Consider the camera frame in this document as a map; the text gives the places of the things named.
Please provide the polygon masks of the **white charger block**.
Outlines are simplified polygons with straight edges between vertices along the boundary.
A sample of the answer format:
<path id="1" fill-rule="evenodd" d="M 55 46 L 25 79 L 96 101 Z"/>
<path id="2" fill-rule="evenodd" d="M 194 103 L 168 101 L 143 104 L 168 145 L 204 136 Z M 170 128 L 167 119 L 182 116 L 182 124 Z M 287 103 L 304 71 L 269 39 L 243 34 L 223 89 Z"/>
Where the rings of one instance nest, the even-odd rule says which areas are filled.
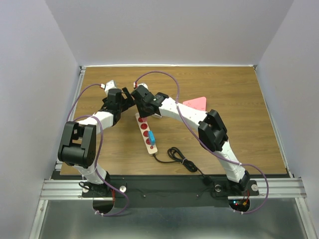
<path id="1" fill-rule="evenodd" d="M 158 115 L 158 114 L 154 114 L 153 117 L 157 118 L 157 119 L 161 119 L 162 116 L 161 115 Z"/>

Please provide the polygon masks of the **white red power strip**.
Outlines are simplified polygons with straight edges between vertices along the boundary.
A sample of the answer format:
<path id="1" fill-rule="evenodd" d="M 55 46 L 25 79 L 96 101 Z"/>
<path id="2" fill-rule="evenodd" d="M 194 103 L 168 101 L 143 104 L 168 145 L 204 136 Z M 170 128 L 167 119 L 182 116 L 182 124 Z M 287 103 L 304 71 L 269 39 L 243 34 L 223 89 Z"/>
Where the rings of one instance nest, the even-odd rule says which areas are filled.
<path id="1" fill-rule="evenodd" d="M 136 113 L 135 117 L 136 117 L 139 129 L 140 129 L 140 132 L 142 134 L 143 141 L 144 141 L 145 146 L 147 148 L 148 154 L 150 156 L 152 156 L 154 154 L 157 154 L 158 148 L 157 148 L 156 144 L 155 145 L 150 145 L 149 141 L 148 141 L 148 131 L 150 130 L 148 122 L 142 122 L 139 113 Z"/>

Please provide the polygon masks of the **blue plug adapter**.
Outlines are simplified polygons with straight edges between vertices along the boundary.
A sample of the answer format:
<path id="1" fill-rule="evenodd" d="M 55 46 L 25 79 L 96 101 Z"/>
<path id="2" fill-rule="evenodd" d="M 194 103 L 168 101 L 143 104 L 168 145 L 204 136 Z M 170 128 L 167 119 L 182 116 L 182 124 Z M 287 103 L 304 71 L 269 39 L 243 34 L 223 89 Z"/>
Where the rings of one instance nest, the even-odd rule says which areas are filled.
<path id="1" fill-rule="evenodd" d="M 155 136 L 151 130 L 148 131 L 148 141 L 150 145 L 155 145 L 156 143 Z"/>

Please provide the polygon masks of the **pink triangular power socket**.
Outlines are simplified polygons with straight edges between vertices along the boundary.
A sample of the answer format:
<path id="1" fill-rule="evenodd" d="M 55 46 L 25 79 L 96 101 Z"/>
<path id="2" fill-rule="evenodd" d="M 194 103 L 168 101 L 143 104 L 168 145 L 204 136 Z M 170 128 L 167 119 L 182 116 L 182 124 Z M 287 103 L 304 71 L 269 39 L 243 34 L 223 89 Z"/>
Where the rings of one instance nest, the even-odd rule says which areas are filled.
<path id="1" fill-rule="evenodd" d="M 191 100 L 184 101 L 182 104 L 196 110 L 206 111 L 206 97 L 199 97 Z"/>

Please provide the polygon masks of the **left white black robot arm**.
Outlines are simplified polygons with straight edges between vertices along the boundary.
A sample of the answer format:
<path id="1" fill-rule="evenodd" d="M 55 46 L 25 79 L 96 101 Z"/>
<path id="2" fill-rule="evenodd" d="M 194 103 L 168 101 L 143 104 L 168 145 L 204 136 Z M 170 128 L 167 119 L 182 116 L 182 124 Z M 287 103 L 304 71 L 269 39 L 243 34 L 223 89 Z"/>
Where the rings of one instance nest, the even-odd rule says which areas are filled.
<path id="1" fill-rule="evenodd" d="M 101 168 L 96 149 L 97 134 L 113 127 L 121 118 L 121 113 L 135 105 L 126 87 L 106 87 L 107 97 L 103 99 L 101 109 L 87 116 L 86 122 L 67 121 L 65 123 L 59 150 L 58 160 L 76 168 L 87 179 L 80 183 L 84 193 L 105 197 L 112 192 L 110 175 Z"/>

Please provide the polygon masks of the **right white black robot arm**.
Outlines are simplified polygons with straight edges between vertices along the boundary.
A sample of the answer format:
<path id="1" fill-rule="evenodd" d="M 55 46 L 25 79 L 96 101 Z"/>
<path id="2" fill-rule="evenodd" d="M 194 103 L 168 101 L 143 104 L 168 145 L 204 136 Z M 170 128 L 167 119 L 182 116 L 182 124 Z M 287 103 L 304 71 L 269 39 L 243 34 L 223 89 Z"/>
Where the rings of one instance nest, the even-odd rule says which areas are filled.
<path id="1" fill-rule="evenodd" d="M 190 131 L 196 129 L 198 134 L 194 136 L 200 145 L 213 153 L 224 168 L 226 177 L 230 181 L 231 192 L 241 194 L 247 189 L 250 174 L 235 156 L 226 126 L 217 111 L 200 111 L 180 104 L 163 93 L 153 95 L 142 84 L 135 87 L 131 96 L 134 98 L 140 117 L 146 118 L 152 115 L 168 117 L 185 123 Z"/>

